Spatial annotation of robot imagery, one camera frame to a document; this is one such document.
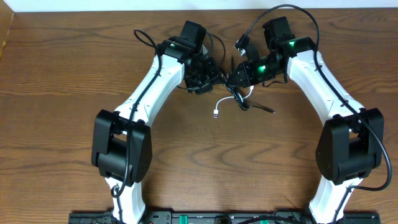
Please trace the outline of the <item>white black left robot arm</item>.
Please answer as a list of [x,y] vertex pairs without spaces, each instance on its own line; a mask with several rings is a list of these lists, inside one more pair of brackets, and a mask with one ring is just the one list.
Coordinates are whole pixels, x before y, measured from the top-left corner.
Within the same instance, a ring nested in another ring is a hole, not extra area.
[[110,187],[111,223],[139,223],[145,213],[141,182],[152,161],[150,128],[171,92],[184,82],[184,90],[201,95],[220,80],[211,50],[203,45],[209,36],[202,25],[186,21],[178,36],[160,44],[148,39],[154,59],[147,75],[114,111],[97,114],[91,163]]

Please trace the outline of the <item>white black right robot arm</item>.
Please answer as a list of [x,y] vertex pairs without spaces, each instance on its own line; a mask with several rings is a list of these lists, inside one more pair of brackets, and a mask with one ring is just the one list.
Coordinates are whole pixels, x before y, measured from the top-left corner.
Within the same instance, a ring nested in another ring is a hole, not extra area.
[[310,37],[296,37],[286,17],[263,25],[269,55],[260,57],[247,34],[235,48],[247,59],[229,75],[231,86],[246,88],[279,74],[304,92],[320,118],[323,130],[315,151],[322,175],[307,208],[311,223],[333,223],[344,218],[344,207],[354,186],[381,164],[384,117],[377,108],[366,109],[338,82],[325,65]]

